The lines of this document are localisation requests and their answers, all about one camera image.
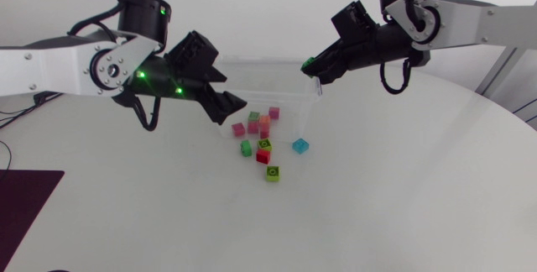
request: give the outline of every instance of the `pink block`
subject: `pink block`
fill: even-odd
[[[260,131],[269,131],[270,130],[270,124],[260,123],[259,124],[259,130]]]
[[[268,130],[262,130],[260,132],[260,134],[259,134],[259,137],[261,139],[268,139],[269,138],[269,133],[270,133],[270,131],[268,131]]]
[[[232,125],[233,133],[235,134],[235,137],[240,137],[246,133],[246,129],[244,128],[244,125],[242,123],[237,123]]]
[[[271,107],[268,110],[268,115],[270,118],[277,120],[279,119],[279,107]]]
[[[257,121],[248,122],[248,133],[258,133],[259,123]]]

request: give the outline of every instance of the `magenta block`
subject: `magenta block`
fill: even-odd
[[[232,125],[233,133],[235,134],[235,137],[240,137],[246,133],[246,129],[244,128],[244,125],[242,123],[237,123]]]
[[[259,122],[250,121],[248,122],[248,133],[258,133],[259,132]]]
[[[270,133],[270,131],[269,131],[268,129],[261,130],[261,131],[259,132],[259,137],[260,137],[261,139],[268,139],[268,138],[269,138],[269,133]]]
[[[277,120],[279,119],[279,107],[271,107],[268,110],[268,115],[271,119]]]

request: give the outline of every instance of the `white wall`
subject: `white wall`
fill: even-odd
[[[196,29],[208,37],[224,55],[304,59],[317,55],[337,39],[330,18],[354,0],[166,1],[173,8],[169,27],[171,45],[181,40],[189,30]],[[481,1],[497,5],[532,5],[535,2]],[[62,35],[76,21],[109,9],[115,2],[116,0],[0,0],[0,45],[21,45]],[[373,18],[381,22],[378,0],[362,2]],[[115,27],[116,20],[107,23]],[[481,46],[435,51],[431,62],[422,70],[475,89],[501,50]],[[531,93],[537,94],[533,87],[527,92],[529,95],[525,98],[531,98]],[[516,107],[519,104],[521,103],[510,102],[508,106]]]

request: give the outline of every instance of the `black cable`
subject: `black cable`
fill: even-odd
[[[421,32],[425,29],[425,21],[418,18],[418,14],[414,8],[414,0],[404,0],[406,3],[406,14],[409,17],[410,22]]]
[[[73,25],[73,27],[70,29],[70,31],[67,34],[71,35],[71,36],[74,36],[74,35],[78,34],[78,32],[80,32],[81,29],[85,28],[86,26],[88,26],[90,24],[100,23],[102,20],[104,20],[106,18],[110,18],[111,16],[121,12],[121,10],[123,10],[124,7],[125,7],[124,3],[118,3],[117,6],[115,6],[114,8],[112,8],[109,11],[106,11],[104,13],[100,13],[100,14],[95,15],[93,17],[90,17],[90,18],[88,18],[86,20],[82,20],[79,23]]]
[[[392,95],[398,95],[401,92],[404,92],[406,87],[409,85],[410,82],[410,71],[412,71],[412,67],[410,66],[409,60],[405,60],[403,63],[403,85],[398,90],[393,89],[387,82],[386,82],[386,76],[384,74],[384,63],[380,65],[380,81],[383,83],[384,88],[386,91],[391,93]]]
[[[533,120],[536,119],[536,118],[537,118],[537,116],[533,116],[532,118],[527,119],[527,120],[526,120],[526,123],[527,123],[527,122],[530,122],[530,121],[533,121]]]
[[[157,128],[157,124],[159,123],[160,97],[154,98],[153,113],[151,113],[153,116],[151,117],[151,122],[149,124],[142,103],[138,99],[134,103],[133,109],[143,128],[148,131],[154,131]]]
[[[46,98],[45,98],[44,100],[42,100],[42,101],[40,101],[40,102],[36,102],[35,105],[33,105],[32,107],[28,107],[28,108],[24,109],[20,114],[18,114],[18,115],[16,115],[16,116],[1,119],[0,121],[5,121],[5,120],[9,120],[9,119],[11,119],[11,120],[9,120],[9,121],[7,121],[6,123],[0,125],[0,129],[5,128],[5,127],[8,126],[9,124],[15,122],[18,118],[20,118],[20,117],[22,117],[22,116],[24,116],[24,115],[27,115],[27,114],[29,114],[29,113],[31,113],[31,112],[32,112],[33,110],[35,110],[36,108],[41,107],[43,104],[45,104],[45,103],[47,103],[47,102],[50,102],[50,101],[56,99],[57,97],[62,96],[63,94],[62,94],[62,93],[55,93],[55,94],[52,93],[52,95],[53,95],[53,96],[52,96],[51,98],[49,98],[49,99],[46,99]]]
[[[108,38],[110,38],[110,40],[113,42],[113,43],[116,43],[116,35],[114,33],[112,33],[112,31],[103,23],[101,22],[97,22],[97,23],[94,23],[95,25],[98,25],[99,27],[101,27],[101,29],[108,35]]]
[[[517,112],[519,112],[519,111],[525,109],[527,106],[533,104],[533,103],[536,102],[536,101],[537,101],[537,99],[533,100],[532,102],[529,102],[528,104],[526,104],[526,105],[522,106],[521,108],[515,110],[513,113],[517,113]]]
[[[0,113],[3,113],[3,114],[16,114],[16,113],[19,113],[19,112],[23,112],[23,111],[25,111],[25,110],[27,110],[27,108],[25,108],[25,109],[21,109],[21,110],[19,110],[19,111],[17,111],[17,112],[0,112]]]
[[[7,171],[7,170],[9,170],[9,166],[11,166],[11,158],[13,156],[11,154],[11,149],[9,148],[9,146],[7,144],[5,144],[3,141],[0,141],[0,143],[2,143],[4,146],[6,146],[6,148],[8,149],[8,152],[9,152],[9,162],[8,162],[8,167],[6,167],[6,171]]]

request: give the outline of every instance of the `green block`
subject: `green block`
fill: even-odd
[[[259,121],[259,112],[250,112],[250,115],[248,116],[248,121]]]
[[[312,64],[313,61],[315,61],[315,58],[310,57],[308,60],[306,60],[306,61],[304,62],[304,64],[302,65],[302,67],[301,67],[300,69],[301,69],[301,70],[304,70],[304,68],[310,66],[310,64]]]
[[[250,141],[244,140],[241,142],[241,152],[243,156],[252,156],[252,146]]]
[[[258,148],[263,150],[272,151],[272,144],[269,139],[262,139],[258,141]]]
[[[267,166],[267,181],[279,181],[278,166]]]

